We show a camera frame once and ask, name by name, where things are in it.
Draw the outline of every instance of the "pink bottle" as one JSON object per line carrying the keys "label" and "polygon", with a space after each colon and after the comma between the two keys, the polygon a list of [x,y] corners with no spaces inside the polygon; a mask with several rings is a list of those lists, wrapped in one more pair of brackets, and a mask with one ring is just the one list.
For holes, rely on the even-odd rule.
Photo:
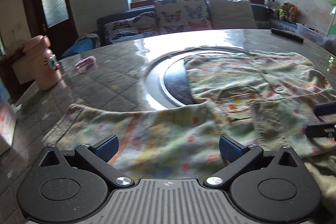
{"label": "pink bottle", "polygon": [[47,36],[38,35],[25,43],[23,52],[26,53],[31,75],[40,90],[48,90],[62,78],[59,63],[55,54],[48,49],[50,40]]}

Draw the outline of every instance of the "butterfly print cushion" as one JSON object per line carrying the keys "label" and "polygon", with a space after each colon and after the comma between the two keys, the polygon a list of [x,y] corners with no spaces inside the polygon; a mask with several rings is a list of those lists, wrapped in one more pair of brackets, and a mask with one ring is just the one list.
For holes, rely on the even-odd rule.
{"label": "butterfly print cushion", "polygon": [[211,29],[206,0],[158,0],[154,5],[159,34]]}
{"label": "butterfly print cushion", "polygon": [[157,35],[154,12],[142,13],[136,17],[113,21],[104,25],[108,44]]}

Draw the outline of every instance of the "pink object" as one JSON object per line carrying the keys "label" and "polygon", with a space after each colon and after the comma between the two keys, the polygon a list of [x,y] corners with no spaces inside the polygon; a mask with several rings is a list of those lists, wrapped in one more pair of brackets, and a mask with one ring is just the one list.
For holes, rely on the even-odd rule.
{"label": "pink object", "polygon": [[62,78],[60,65],[49,47],[49,38],[38,35],[26,42],[23,49],[29,59],[31,74],[40,90],[50,89]]}
{"label": "pink object", "polygon": [[89,56],[81,61],[79,61],[76,65],[75,65],[75,68],[76,69],[79,69],[80,67],[82,66],[85,66],[85,65],[93,65],[96,63],[96,58],[94,56]]}

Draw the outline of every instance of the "blue sofa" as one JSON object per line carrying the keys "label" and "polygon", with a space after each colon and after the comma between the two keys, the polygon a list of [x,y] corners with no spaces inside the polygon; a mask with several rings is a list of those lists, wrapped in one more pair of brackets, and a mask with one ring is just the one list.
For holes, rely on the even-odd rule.
{"label": "blue sofa", "polygon": [[[259,29],[269,29],[269,18],[268,18],[268,13],[266,11],[266,8],[264,5],[260,4],[251,4],[252,10],[253,10],[253,15],[254,19],[257,23],[257,26]],[[145,12],[154,12],[155,11],[155,6],[147,6],[147,7],[142,7],[142,8],[135,8],[135,9],[130,9],[128,11],[114,14],[114,15],[109,15],[105,17],[98,18],[97,20],[97,27],[98,27],[98,32],[97,34],[100,37],[100,43],[101,46],[106,45],[105,41],[105,27],[104,25],[113,21],[118,21],[118,20],[124,20],[127,18],[132,18],[137,15],[140,15]]]}

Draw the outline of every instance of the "gray ribbed plate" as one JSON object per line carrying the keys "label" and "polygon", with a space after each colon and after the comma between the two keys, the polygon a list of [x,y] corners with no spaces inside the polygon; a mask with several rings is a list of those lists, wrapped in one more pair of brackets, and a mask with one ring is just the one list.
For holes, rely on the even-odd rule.
{"label": "gray ribbed plate", "polygon": [[196,179],[141,179],[133,188],[116,190],[107,204],[78,224],[248,224],[220,190]]}

